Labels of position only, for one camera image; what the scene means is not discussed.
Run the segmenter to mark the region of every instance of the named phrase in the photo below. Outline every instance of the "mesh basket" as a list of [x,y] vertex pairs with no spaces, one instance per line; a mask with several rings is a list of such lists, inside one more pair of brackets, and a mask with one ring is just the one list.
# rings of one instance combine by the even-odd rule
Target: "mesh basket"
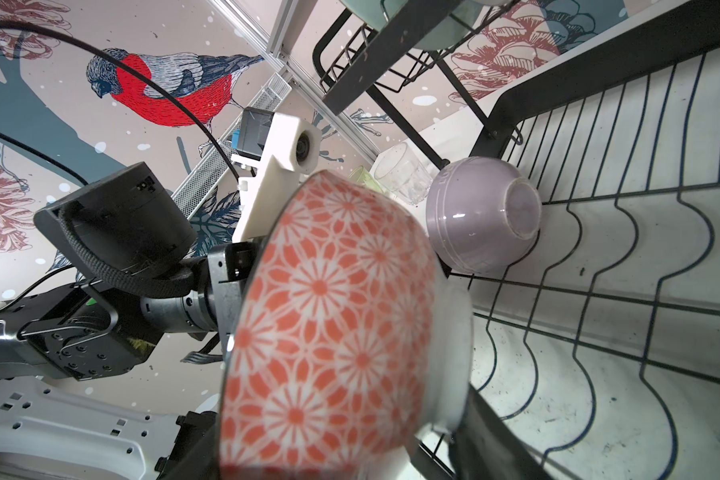
[[[260,108],[261,110],[275,111],[291,92],[291,86],[278,74],[274,74],[264,84],[258,94],[251,100],[249,107]],[[235,121],[219,137],[219,143],[227,155],[236,154],[237,150],[232,148],[232,134],[240,129],[240,119]],[[181,212],[187,217],[192,216],[206,200],[208,194],[217,186],[228,170],[226,163],[215,148],[209,148],[197,166],[184,179],[179,188],[173,193],[173,201],[179,206]]]

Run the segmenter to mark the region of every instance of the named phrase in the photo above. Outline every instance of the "wire mesh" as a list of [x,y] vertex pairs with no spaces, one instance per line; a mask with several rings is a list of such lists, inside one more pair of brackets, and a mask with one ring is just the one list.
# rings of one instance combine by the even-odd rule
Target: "wire mesh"
[[[249,107],[261,110],[275,111],[291,92],[291,85],[274,74],[267,81],[258,94],[251,100]],[[219,143],[227,155],[236,154],[232,148],[232,134],[240,129],[241,115],[219,137]],[[173,192],[173,201],[179,206],[186,218],[192,218],[206,200],[210,192],[219,184],[224,173],[228,170],[226,163],[215,148],[206,150],[202,159],[192,169],[181,185]]]
[[518,128],[544,215],[519,261],[451,274],[472,384],[555,478],[720,478],[720,48]]
[[[506,5],[489,7],[480,20],[480,23],[475,27],[465,24],[456,15],[451,14],[450,16],[453,20],[460,23],[468,30],[468,33],[458,43],[449,48],[432,52],[417,49],[411,50],[410,52],[407,52],[397,63],[395,63],[393,68],[388,70],[388,73],[391,75],[385,74],[382,78],[377,80],[375,84],[395,93],[400,92],[403,87],[411,82],[415,82],[415,80],[424,72],[432,69],[437,62],[446,58],[455,52],[457,48],[461,47],[462,44],[468,42],[470,38],[482,32],[494,20],[511,10],[518,2],[519,0],[511,0]],[[339,49],[339,53],[333,59],[330,66],[323,69],[325,73],[320,77],[320,86],[323,91],[328,92],[330,87],[332,87],[339,77],[342,76],[342,73],[346,70],[346,68],[354,62],[357,54],[362,52],[365,47],[368,46],[370,41],[374,39],[375,35],[376,31],[366,23],[361,24],[355,29],[355,32],[347,41],[346,46],[342,45]]]

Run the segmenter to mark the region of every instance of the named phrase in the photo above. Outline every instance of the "painted bird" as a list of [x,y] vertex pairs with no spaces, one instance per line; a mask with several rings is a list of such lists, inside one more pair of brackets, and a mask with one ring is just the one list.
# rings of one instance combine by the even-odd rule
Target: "painted bird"
[[[187,107],[208,129],[211,120],[232,100],[232,88],[240,74],[263,60],[261,55],[211,57],[194,53],[144,55],[122,48],[107,48],[106,53],[142,73]],[[154,124],[167,127],[192,125],[170,100],[135,76],[101,57],[88,62],[86,76],[99,98],[112,98]]]

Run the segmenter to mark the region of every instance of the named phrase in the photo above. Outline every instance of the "orange patterned bowl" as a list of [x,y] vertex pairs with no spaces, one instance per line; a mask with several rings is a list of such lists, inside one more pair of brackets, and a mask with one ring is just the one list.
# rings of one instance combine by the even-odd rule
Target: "orange patterned bowl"
[[471,324],[463,296],[466,330],[434,321],[450,316],[448,288],[403,209],[333,174],[311,176],[246,292],[224,391],[222,476],[355,478],[423,426],[452,428],[470,356],[455,380],[442,357],[470,342]]

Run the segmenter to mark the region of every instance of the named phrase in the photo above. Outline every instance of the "black metal frame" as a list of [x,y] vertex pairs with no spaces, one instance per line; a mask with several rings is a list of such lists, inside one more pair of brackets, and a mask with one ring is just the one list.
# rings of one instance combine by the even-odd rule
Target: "black metal frame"
[[[331,111],[338,114],[365,91],[368,93],[368,96],[389,115],[392,121],[400,127],[405,136],[410,138],[424,155],[430,159],[435,167],[443,169],[448,165],[448,160],[442,159],[440,155],[434,151],[432,146],[411,126],[405,117],[394,107],[392,102],[387,100],[379,88],[399,92],[404,86],[414,82],[424,72],[432,69],[436,65],[448,81],[451,82],[456,91],[459,92],[464,102],[470,107],[470,110],[472,110],[475,115],[478,116],[480,122],[487,127],[488,118],[485,112],[482,111],[477,102],[470,96],[467,89],[446,63],[445,58],[455,52],[456,48],[489,26],[496,18],[509,11],[518,1],[519,0],[511,0],[507,5],[489,9],[488,13],[480,22],[480,25],[476,28],[465,24],[464,26],[469,29],[469,33],[462,38],[460,42],[450,48],[436,52],[420,51],[418,54],[412,53],[409,50],[414,44],[421,40],[429,30],[440,23],[443,18],[450,15],[462,23],[451,13],[445,12],[448,8],[452,10],[458,6],[459,2],[451,2],[451,0],[410,2],[410,5],[404,5],[403,9],[392,18],[390,23],[384,27],[381,32],[376,32],[367,24],[363,23],[350,38],[346,47],[341,50],[333,63],[326,69],[322,66],[322,53],[326,50],[326,47],[334,39],[336,34],[342,30],[346,21],[352,16],[352,13],[348,9],[345,9],[320,38],[312,52],[312,63],[320,75],[320,85],[323,90],[326,91],[326,96],[323,101]],[[432,28],[422,31],[424,25],[428,24],[424,22],[424,20],[430,22]],[[408,26],[410,24],[417,26],[415,32],[409,31],[411,30]],[[352,44],[360,38],[362,38],[360,45],[353,47]],[[393,42],[390,38],[403,39],[404,42]],[[406,74],[400,73],[392,67],[400,57],[410,58],[413,61],[413,66],[411,66]],[[387,71],[402,79],[399,86],[390,87],[384,82],[379,81],[379,78]],[[488,129],[484,129],[480,135],[487,136],[485,140],[493,138],[492,133]],[[522,143],[522,136],[518,136],[516,141]]]

